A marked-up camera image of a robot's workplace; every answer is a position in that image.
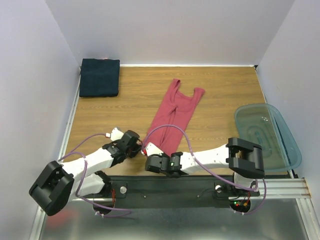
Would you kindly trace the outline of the red tank top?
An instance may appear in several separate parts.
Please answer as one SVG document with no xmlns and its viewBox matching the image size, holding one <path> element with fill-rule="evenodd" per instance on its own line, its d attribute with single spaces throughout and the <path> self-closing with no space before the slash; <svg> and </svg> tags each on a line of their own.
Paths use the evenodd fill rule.
<svg viewBox="0 0 320 240">
<path fill-rule="evenodd" d="M 193 96 L 180 92 L 181 81 L 177 78 L 170 83 L 162 102 L 153 118 L 144 145 L 154 144 L 165 154 L 175 153 L 187 126 L 205 90 L 196 87 Z"/>
</svg>

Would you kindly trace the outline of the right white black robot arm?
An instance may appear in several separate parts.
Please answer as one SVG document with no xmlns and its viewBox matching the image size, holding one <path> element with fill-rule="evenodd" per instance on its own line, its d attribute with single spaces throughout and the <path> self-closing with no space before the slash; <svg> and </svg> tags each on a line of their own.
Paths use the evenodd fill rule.
<svg viewBox="0 0 320 240">
<path fill-rule="evenodd" d="M 259 190 L 257 180 L 265 178 L 262 147 L 256 143 L 232 137 L 228 143 L 217 148 L 197 152 L 175 152 L 170 156 L 153 143 L 145 148 L 145 170 L 161 173 L 171 178 L 191 175 L 205 170 L 230 185 L 231 192 L 242 195 L 246 191 Z M 233 180 L 227 180 L 212 169 L 230 169 Z"/>
</svg>

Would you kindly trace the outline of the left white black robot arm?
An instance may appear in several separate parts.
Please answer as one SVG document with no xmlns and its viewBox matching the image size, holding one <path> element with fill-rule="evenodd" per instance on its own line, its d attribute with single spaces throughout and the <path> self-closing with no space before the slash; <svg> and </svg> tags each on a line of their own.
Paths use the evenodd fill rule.
<svg viewBox="0 0 320 240">
<path fill-rule="evenodd" d="M 105 136 L 111 140 L 88 155 L 64 162 L 49 162 L 29 190 L 29 195 L 48 215 L 60 212 L 68 202 L 87 195 L 115 196 L 111 178 L 103 170 L 133 158 L 141 150 L 140 136 L 132 131 L 121 132 L 117 127 Z"/>
</svg>

